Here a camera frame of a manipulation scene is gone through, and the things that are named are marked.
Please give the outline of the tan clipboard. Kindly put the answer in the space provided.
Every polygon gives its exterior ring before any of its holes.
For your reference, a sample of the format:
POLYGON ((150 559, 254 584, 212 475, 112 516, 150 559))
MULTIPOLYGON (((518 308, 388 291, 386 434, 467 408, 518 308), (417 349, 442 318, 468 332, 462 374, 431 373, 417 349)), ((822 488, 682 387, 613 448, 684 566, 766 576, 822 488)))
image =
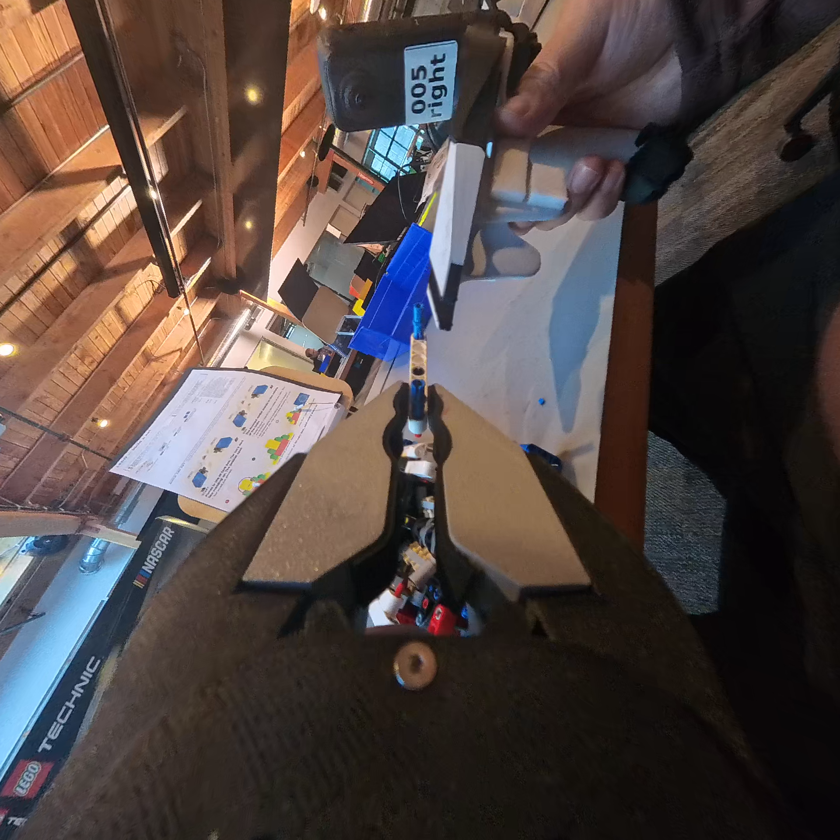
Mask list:
MULTIPOLYGON (((264 367, 257 372, 263 375, 273 375, 281 380, 290 382, 294 385, 299 385, 302 389, 314 388, 316 390, 331 392, 339 396, 337 402, 338 407, 335 409, 335 415, 325 427, 321 437, 324 437, 326 434, 332 432, 333 429, 342 422, 342 420, 352 413, 351 409, 353 408, 354 394, 350 385, 342 379, 328 377, 324 374, 313 373, 310 370, 295 371, 276 365, 264 367)), ((210 529, 215 527, 216 524, 221 522, 227 516, 225 511, 215 509, 214 507, 210 507, 201 501, 191 500, 181 495, 177 497, 177 502, 183 515, 211 522, 212 524, 209 526, 210 529)))

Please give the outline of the white beam assembly with pins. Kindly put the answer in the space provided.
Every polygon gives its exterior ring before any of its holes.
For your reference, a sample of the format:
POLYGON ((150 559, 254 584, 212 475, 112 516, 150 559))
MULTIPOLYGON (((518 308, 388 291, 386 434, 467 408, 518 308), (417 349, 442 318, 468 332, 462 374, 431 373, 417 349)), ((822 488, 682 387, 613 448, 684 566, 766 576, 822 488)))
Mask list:
POLYGON ((424 305, 418 302, 413 307, 409 347, 408 404, 405 425, 405 439, 409 442, 404 444, 402 456, 406 459, 405 472, 409 476, 429 483, 436 480, 437 465, 433 444, 422 441, 423 435, 428 430, 427 342, 424 319, 424 305))

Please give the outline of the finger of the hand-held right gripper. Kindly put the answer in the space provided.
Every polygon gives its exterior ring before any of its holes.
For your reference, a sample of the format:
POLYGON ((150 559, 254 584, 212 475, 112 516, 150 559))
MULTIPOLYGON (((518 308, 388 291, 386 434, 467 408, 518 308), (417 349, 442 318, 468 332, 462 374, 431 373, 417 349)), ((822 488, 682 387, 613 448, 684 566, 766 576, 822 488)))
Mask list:
POLYGON ((486 154, 473 144, 453 141, 447 142, 444 152, 429 248, 431 276, 427 297, 437 327, 449 331, 454 323, 486 154))

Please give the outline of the black monitor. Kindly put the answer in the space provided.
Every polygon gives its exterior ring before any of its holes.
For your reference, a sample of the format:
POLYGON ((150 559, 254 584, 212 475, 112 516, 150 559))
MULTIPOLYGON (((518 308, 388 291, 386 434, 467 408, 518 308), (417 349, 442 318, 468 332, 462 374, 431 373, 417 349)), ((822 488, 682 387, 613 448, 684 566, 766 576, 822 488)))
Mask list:
POLYGON ((296 259, 280 285, 280 302, 295 320, 302 323, 318 290, 319 284, 310 276, 307 266, 296 259))

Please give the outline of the paned far window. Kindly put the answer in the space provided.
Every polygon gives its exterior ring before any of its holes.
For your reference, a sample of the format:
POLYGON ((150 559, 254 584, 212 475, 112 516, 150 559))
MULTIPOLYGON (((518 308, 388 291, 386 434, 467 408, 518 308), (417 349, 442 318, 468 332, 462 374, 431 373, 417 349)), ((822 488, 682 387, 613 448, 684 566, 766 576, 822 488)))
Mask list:
POLYGON ((385 183, 397 175, 417 173, 415 157, 423 140, 418 125, 375 129, 366 142, 363 165, 385 183))

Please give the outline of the person's right forearm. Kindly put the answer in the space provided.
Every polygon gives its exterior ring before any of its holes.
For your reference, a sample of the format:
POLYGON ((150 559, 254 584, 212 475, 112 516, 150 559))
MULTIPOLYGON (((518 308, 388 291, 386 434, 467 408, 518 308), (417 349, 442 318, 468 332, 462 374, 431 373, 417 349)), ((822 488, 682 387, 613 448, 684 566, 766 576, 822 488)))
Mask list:
POLYGON ((803 120, 815 146, 783 162, 783 125, 838 62, 838 22, 770 71, 696 134, 694 159, 658 207, 657 283, 838 168, 829 102, 803 120))

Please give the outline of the blue plastic bin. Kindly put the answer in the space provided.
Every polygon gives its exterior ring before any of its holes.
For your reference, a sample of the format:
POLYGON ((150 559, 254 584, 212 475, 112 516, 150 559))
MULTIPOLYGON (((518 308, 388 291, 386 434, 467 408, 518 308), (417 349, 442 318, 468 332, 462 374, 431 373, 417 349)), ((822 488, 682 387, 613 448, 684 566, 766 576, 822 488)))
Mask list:
POLYGON ((427 305, 431 242, 426 229, 416 224, 408 228, 353 333, 351 350, 382 361, 409 351, 415 305, 424 305, 423 323, 431 317, 427 305))

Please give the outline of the grey desk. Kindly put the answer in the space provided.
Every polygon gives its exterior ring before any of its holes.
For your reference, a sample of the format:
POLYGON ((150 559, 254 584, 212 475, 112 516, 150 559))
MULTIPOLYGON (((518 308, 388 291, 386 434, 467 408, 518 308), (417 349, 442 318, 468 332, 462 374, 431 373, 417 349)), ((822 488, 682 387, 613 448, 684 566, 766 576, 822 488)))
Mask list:
POLYGON ((427 334, 430 382, 515 443, 559 456, 566 479, 640 550, 657 225, 649 204, 533 230, 534 277, 465 284, 453 329, 427 334))

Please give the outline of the printed instruction sheet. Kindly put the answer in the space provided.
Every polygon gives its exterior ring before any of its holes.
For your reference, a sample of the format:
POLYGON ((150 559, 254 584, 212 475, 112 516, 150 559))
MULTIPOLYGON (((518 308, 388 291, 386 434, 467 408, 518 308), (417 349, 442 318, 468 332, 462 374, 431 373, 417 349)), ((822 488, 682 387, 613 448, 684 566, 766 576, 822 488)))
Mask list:
POLYGON ((321 374, 194 367, 109 472, 222 513, 236 509, 347 414, 321 374))

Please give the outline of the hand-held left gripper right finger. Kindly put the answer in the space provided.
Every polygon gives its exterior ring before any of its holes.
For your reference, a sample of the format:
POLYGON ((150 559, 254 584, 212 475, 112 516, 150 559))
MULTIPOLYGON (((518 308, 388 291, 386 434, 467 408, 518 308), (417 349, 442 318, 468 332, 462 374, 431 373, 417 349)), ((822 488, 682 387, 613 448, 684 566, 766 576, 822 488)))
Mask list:
POLYGON ((444 598, 482 617, 592 588, 536 469, 518 444, 441 385, 429 388, 444 598))

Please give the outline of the black ceiling rail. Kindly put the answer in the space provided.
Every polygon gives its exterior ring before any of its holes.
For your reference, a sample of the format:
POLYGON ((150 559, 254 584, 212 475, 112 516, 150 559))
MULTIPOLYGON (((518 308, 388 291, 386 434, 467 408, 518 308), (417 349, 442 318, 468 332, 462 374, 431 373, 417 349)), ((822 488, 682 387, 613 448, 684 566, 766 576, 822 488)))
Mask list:
POLYGON ((164 287, 170 298, 180 298, 185 283, 109 11, 100 1, 66 4, 164 287))

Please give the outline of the person's right hand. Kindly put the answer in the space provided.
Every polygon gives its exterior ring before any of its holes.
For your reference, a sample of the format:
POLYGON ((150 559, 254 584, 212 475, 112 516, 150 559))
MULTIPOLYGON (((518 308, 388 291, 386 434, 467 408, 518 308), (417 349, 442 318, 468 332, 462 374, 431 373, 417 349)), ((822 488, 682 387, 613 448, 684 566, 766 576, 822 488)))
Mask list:
POLYGON ((537 59, 497 111, 499 135, 673 124, 681 101, 676 39, 669 2, 560 2, 537 59))

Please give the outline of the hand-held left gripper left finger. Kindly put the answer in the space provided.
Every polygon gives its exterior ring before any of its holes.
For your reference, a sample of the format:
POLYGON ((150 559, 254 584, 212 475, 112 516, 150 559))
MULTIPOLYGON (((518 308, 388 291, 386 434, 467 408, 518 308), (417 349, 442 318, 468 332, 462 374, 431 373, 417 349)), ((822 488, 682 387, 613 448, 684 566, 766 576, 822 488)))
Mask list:
POLYGON ((244 576, 249 589, 352 614, 392 579, 407 383, 386 389, 304 456, 244 576))

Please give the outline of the toy brick race car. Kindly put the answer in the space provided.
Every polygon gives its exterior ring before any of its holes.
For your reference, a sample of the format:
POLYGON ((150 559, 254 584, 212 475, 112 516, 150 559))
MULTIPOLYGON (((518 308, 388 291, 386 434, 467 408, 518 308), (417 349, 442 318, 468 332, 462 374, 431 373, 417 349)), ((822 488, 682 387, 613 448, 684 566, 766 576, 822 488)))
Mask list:
POLYGON ((445 626, 443 586, 438 577, 435 463, 431 444, 408 446, 404 458, 405 495, 397 513, 396 571, 392 581, 368 605, 367 632, 384 627, 416 628, 422 632, 445 626))

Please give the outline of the black toy set box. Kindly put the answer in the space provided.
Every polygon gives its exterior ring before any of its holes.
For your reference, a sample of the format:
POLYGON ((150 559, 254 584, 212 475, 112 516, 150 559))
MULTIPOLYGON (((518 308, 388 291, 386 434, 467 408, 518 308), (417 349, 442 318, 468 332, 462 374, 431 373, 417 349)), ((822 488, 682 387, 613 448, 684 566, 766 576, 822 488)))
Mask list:
POLYGON ((61 565, 2 656, 2 838, 15 838, 67 762, 104 682, 165 573, 203 536, 175 495, 132 549, 94 540, 61 565))

